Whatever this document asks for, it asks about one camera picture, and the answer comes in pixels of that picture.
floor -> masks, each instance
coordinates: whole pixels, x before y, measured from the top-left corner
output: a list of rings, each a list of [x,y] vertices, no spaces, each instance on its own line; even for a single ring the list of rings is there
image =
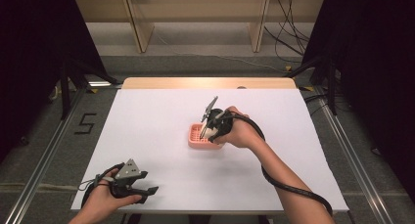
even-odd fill
[[[277,23],[266,26],[275,35],[280,30]],[[297,28],[309,35],[312,26],[299,23]],[[227,76],[282,76],[288,68],[298,67],[296,62],[301,60],[301,55],[280,42],[275,46],[274,38],[267,32],[260,52],[253,53],[246,25],[242,23],[157,23],[144,54],[136,52],[127,23],[89,23],[88,27],[108,73],[118,79],[152,75],[216,76],[219,71]],[[300,49],[291,35],[282,32],[280,38]],[[311,74],[312,69],[295,79],[305,98],[326,88],[324,83],[310,86]],[[26,136],[28,145],[14,148],[0,165],[0,222],[6,222],[27,188],[33,191],[28,191],[31,195],[21,209],[20,223],[67,223],[75,215],[69,210],[70,205],[99,139],[116,87],[96,87],[84,94],[75,92],[74,87],[71,89],[76,104],[69,120],[61,121],[58,89],[56,100],[45,107]],[[343,98],[342,90],[337,89],[337,116],[331,115],[324,99],[315,99],[307,105],[329,166],[350,208],[348,213],[335,214],[336,222],[412,223],[414,203],[382,156],[371,151],[376,145]],[[95,113],[91,119],[92,133],[79,134],[85,129],[79,122],[86,113]],[[62,129],[58,140],[57,129]],[[123,213],[115,213],[104,223],[121,223],[123,217]],[[268,218],[273,223],[288,222],[283,214]],[[140,223],[188,223],[188,217],[144,215]],[[257,219],[215,215],[209,223],[257,223]]]

metal bar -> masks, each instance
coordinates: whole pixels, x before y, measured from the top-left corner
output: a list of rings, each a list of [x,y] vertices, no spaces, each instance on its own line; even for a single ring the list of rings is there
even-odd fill
[[[320,87],[316,87],[316,93],[324,93]],[[329,120],[330,126],[332,127],[339,143],[342,147],[343,152],[347,158],[348,164],[351,167],[351,170],[354,173],[354,176],[357,179],[357,182],[362,189],[363,194],[366,197],[372,211],[378,220],[379,223],[393,223],[392,217],[390,216],[388,209],[383,201],[382,197],[379,195],[375,185],[369,178],[366,170],[363,167],[356,151],[354,150],[350,140],[348,139],[345,131],[342,128],[338,118],[335,115],[332,115],[329,108],[326,107],[324,100],[320,99],[320,104],[323,107],[323,112]]]
[[[69,111],[68,116],[65,119],[62,119],[59,123],[51,141],[48,144],[45,152],[42,155],[42,158],[37,163],[36,168],[28,179],[27,183],[24,186],[24,189],[16,201],[15,205],[12,208],[12,211],[6,221],[7,224],[18,224],[21,223],[23,217],[33,200],[34,195],[38,185],[40,184],[43,176],[45,175],[49,164],[51,163],[56,150],[59,148],[59,144],[62,141],[63,136],[68,128],[70,120],[72,118],[73,112],[76,109],[77,104],[79,103],[81,97],[84,94],[84,90],[80,89],[76,91],[75,96],[72,100],[72,108]]]

hand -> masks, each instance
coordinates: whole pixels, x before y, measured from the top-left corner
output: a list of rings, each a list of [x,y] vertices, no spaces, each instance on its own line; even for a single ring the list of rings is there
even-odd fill
[[[240,114],[248,117],[247,114],[242,114],[233,106],[229,107],[227,110],[233,114]],[[263,140],[252,126],[242,119],[236,118],[233,121],[232,130],[228,134],[216,138],[213,142],[216,144],[230,143],[238,148],[251,149],[255,145],[258,145],[259,142],[263,142]]]
[[[112,177],[114,174],[117,174],[117,172],[118,169],[114,169],[107,173],[106,176]],[[102,185],[94,188],[92,193],[89,195],[85,206],[71,220],[70,224],[101,222],[120,207],[133,204],[141,200],[141,196],[139,195],[117,199],[111,195],[108,187],[108,181],[101,180],[99,184]]]

forearm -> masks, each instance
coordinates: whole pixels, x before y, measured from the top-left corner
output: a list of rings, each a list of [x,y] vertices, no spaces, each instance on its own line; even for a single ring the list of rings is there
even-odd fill
[[[311,191],[263,140],[257,140],[250,149],[274,180]],[[276,188],[276,191],[291,223],[334,223],[332,217],[320,202],[279,188]]]

person's right hand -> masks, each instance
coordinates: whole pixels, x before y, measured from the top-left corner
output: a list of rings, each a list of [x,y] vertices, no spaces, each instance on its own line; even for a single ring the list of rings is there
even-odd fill
[[[248,117],[247,114],[239,112],[238,109],[233,106],[229,107],[227,110],[232,114],[240,114]],[[213,141],[213,143],[216,144],[230,143],[235,147],[248,149],[258,145],[260,142],[263,142],[263,140],[254,128],[242,119],[237,118],[233,120],[232,130],[228,134],[218,137]]]

